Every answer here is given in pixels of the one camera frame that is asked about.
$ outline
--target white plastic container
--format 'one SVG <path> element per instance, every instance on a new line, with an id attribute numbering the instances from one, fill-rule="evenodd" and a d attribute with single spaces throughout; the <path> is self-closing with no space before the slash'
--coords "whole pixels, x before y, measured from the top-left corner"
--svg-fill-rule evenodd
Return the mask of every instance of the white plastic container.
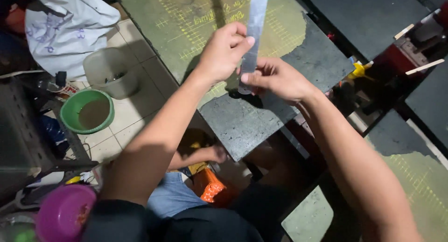
<path id="1" fill-rule="evenodd" d="M 116 100 L 125 99 L 138 90 L 137 76 L 129 72 L 125 56 L 118 48 L 95 51 L 84 59 L 82 66 L 92 88 L 102 90 Z M 114 80 L 121 73 L 124 76 Z"/>

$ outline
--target person's right hand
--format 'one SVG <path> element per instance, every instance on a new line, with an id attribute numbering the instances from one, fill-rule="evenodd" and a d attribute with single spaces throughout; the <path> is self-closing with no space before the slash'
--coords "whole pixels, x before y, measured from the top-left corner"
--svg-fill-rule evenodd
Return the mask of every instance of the person's right hand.
<path id="1" fill-rule="evenodd" d="M 241 81 L 261 88 L 261 90 L 255 89 L 255 94 L 268 89 L 292 105 L 305 100 L 317 91 L 317 88 L 300 72 L 279 58 L 259 57 L 255 72 L 242 73 Z"/>

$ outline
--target person's left hand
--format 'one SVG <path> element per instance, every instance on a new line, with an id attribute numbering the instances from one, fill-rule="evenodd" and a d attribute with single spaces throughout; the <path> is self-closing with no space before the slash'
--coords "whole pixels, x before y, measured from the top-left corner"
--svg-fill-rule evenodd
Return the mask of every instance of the person's left hand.
<path id="1" fill-rule="evenodd" d="M 208 40 L 195 75 L 210 85 L 226 80 L 243 55 L 254 45 L 255 39 L 246 36 L 246 26 L 232 22 L 215 31 Z"/>

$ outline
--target wooden stick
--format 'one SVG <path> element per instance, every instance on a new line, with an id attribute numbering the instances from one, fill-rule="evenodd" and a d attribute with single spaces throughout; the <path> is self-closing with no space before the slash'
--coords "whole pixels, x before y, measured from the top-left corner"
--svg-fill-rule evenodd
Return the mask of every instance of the wooden stick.
<path id="1" fill-rule="evenodd" d="M 395 35 L 395 40 L 399 39 L 400 37 L 402 37 L 406 32 L 408 32 L 411 28 L 414 28 L 414 25 L 411 24 L 409 26 L 407 26 L 404 30 L 402 30 L 400 33 Z"/>
<path id="2" fill-rule="evenodd" d="M 424 69 L 428 69 L 428 68 L 430 68 L 431 66 L 438 65 L 438 64 L 443 63 L 443 62 L 445 62 L 445 59 L 439 59 L 439 60 L 434 61 L 434 62 L 432 62 L 432 63 L 429 63 L 429 64 L 427 64 L 427 65 L 424 65 L 424 66 L 415 68 L 415 69 L 413 69 L 413 70 L 407 71 L 406 74 L 407 74 L 407 75 L 409 75 L 409 74 L 413 74 L 413 73 L 416 73 L 416 72 L 421 71 L 421 70 L 424 70 Z"/>

